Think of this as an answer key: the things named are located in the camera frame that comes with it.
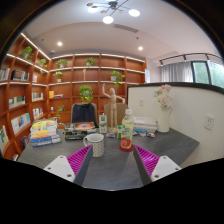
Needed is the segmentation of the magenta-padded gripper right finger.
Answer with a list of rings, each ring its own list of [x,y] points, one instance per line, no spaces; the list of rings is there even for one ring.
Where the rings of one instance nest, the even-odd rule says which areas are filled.
[[[180,167],[168,156],[159,157],[137,145],[134,146],[133,155],[144,185],[180,170]]]

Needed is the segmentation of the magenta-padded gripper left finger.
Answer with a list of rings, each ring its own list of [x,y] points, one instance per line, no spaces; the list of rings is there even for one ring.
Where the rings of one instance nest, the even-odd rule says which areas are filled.
[[[81,186],[92,156],[93,146],[89,145],[69,156],[59,155],[44,170]]]

